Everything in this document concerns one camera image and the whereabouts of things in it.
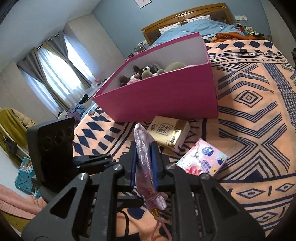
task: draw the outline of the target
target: pillow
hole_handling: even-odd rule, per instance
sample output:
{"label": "pillow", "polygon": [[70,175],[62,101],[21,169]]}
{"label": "pillow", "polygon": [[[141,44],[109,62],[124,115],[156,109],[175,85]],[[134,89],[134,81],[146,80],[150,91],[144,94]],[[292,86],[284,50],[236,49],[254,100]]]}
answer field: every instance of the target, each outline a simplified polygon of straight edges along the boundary
{"label": "pillow", "polygon": [[199,19],[208,19],[211,20],[211,15],[206,15],[206,16],[200,16],[200,17],[196,17],[196,18],[190,18],[190,19],[186,19],[187,22],[191,23],[193,21],[199,20]]}
{"label": "pillow", "polygon": [[166,31],[168,31],[168,30],[170,30],[172,28],[177,28],[179,26],[181,26],[181,22],[178,22],[178,23],[172,24],[170,26],[166,26],[164,28],[161,28],[161,29],[159,29],[159,31],[160,31],[161,34],[164,34]]}

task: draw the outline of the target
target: wooden headboard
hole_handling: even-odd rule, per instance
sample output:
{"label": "wooden headboard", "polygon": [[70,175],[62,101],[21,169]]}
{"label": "wooden headboard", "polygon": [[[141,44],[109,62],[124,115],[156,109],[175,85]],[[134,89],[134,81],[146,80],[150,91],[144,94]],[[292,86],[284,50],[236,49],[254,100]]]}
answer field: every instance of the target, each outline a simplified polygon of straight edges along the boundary
{"label": "wooden headboard", "polygon": [[143,28],[142,33],[145,36],[145,39],[147,40],[148,44],[151,46],[161,36],[159,29],[183,21],[184,19],[195,18],[205,15],[211,15],[211,20],[227,24],[233,24],[232,18],[229,14],[226,4],[217,3],[196,7],[173,14]]}

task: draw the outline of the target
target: black cable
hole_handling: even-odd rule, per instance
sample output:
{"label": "black cable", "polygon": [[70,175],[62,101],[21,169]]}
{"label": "black cable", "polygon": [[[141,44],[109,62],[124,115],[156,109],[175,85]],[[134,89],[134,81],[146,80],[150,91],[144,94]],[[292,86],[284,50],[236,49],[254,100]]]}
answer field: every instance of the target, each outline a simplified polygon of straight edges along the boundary
{"label": "black cable", "polygon": [[126,212],[124,211],[117,211],[118,213],[122,213],[124,215],[124,217],[126,218],[126,231],[124,233],[124,237],[127,238],[128,233],[129,233],[129,218],[128,215],[126,214]]}

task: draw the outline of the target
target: pink towel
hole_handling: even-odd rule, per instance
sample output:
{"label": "pink towel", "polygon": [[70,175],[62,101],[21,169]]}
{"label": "pink towel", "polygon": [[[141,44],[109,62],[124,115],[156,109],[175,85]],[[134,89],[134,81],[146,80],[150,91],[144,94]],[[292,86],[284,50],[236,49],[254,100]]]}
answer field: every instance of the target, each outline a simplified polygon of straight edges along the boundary
{"label": "pink towel", "polygon": [[13,190],[0,184],[0,210],[11,215],[33,219],[46,206],[43,198],[29,195],[24,198]]}

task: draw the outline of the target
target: orange cloth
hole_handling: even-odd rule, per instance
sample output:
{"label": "orange cloth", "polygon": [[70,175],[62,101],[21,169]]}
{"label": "orange cloth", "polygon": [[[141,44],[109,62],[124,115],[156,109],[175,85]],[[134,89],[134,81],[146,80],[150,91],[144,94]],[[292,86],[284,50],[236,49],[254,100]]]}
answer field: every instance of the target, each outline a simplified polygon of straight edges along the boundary
{"label": "orange cloth", "polygon": [[256,40],[255,37],[253,37],[252,35],[250,36],[243,36],[237,32],[230,32],[230,33],[220,33],[220,34],[216,34],[216,38],[217,40],[216,42],[223,42],[226,40]]}
{"label": "orange cloth", "polygon": [[24,198],[13,190],[0,184],[0,210],[11,215],[33,219],[37,213],[45,208],[43,198],[28,196]]}

